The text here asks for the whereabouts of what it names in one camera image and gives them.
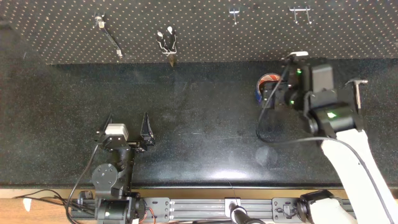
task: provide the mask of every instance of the hammer head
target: hammer head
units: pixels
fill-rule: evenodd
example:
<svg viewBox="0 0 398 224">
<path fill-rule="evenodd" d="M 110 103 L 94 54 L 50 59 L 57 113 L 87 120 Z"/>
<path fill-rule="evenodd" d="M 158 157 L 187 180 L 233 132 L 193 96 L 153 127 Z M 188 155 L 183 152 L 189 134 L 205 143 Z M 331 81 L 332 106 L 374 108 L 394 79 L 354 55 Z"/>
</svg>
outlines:
<svg viewBox="0 0 398 224">
<path fill-rule="evenodd" d="M 351 82 L 352 82 L 354 85 L 359 85 L 359 84 L 367 84 L 367 83 L 368 83 L 368 80 L 361 80 L 361 79 L 358 79 L 358 78 L 352 78 L 352 79 L 348 80 L 348 82 L 346 82 L 345 85 L 347 85 L 347 84 L 349 84 L 349 83 L 351 83 Z"/>
</svg>

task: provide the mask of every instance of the hammer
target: hammer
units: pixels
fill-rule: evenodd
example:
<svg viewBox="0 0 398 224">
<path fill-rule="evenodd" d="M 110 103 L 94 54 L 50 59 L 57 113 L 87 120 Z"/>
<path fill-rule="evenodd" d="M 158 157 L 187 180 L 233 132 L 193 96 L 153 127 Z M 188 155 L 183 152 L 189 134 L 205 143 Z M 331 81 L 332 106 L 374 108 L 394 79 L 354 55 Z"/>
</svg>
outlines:
<svg viewBox="0 0 398 224">
<path fill-rule="evenodd" d="M 355 88 L 356 108 L 358 110 L 358 114 L 361 115 L 361 97 L 359 95 L 359 84 L 367 84 L 368 81 L 360 80 L 358 78 L 353 78 L 353 79 L 350 79 L 348 82 L 346 82 L 345 85 L 347 85 L 351 82 L 354 84 L 354 88 Z"/>
</svg>

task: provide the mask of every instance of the black table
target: black table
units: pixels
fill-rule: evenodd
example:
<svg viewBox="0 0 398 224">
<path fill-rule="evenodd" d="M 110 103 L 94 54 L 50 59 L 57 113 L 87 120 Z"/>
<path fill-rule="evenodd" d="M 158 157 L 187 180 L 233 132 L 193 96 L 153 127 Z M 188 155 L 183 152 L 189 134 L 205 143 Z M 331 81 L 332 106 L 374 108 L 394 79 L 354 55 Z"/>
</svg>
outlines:
<svg viewBox="0 0 398 224">
<path fill-rule="evenodd" d="M 9 41 L 0 43 L 1 187 L 71 187 L 107 115 L 126 124 L 134 140 L 144 112 L 157 144 L 136 155 L 133 187 L 341 187 L 315 143 L 270 147 L 256 138 L 255 84 L 279 73 L 279 62 L 48 66 L 12 32 L 2 36 Z M 361 89 L 364 122 L 375 161 L 396 188 L 398 60 L 329 62 L 337 88 L 350 78 L 369 80 Z M 297 113 L 286 110 L 271 113 L 262 133 L 278 140 L 308 136 Z M 91 187 L 92 170 L 106 158 L 97 153 L 82 187 Z"/>
</svg>

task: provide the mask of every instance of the green led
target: green led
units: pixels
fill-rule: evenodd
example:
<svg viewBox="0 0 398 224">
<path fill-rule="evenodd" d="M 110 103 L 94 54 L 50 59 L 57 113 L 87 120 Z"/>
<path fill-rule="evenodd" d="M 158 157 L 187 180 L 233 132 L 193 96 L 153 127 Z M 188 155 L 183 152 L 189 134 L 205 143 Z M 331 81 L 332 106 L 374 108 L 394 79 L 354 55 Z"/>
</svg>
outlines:
<svg viewBox="0 0 398 224">
<path fill-rule="evenodd" d="M 335 114 L 332 113 L 332 112 L 327 113 L 327 115 L 328 115 L 329 118 L 335 118 L 335 117 L 337 117 L 337 115 L 335 115 Z"/>
</svg>

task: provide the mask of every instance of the perforated pegboard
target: perforated pegboard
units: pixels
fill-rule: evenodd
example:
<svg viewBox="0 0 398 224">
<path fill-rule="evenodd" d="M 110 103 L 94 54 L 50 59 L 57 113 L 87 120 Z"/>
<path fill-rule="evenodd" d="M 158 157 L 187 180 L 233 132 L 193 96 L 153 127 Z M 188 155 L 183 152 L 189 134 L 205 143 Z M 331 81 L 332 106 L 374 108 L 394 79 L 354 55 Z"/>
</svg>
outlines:
<svg viewBox="0 0 398 224">
<path fill-rule="evenodd" d="M 309 6 L 297 13 L 289 7 Z M 230 8 L 240 9 L 234 24 Z M 98 29 L 106 26 L 124 54 Z M 0 15 L 46 63 L 166 62 L 156 32 L 177 31 L 178 62 L 278 60 L 307 50 L 312 57 L 397 58 L 398 2 L 365 0 L 0 0 Z"/>
</svg>

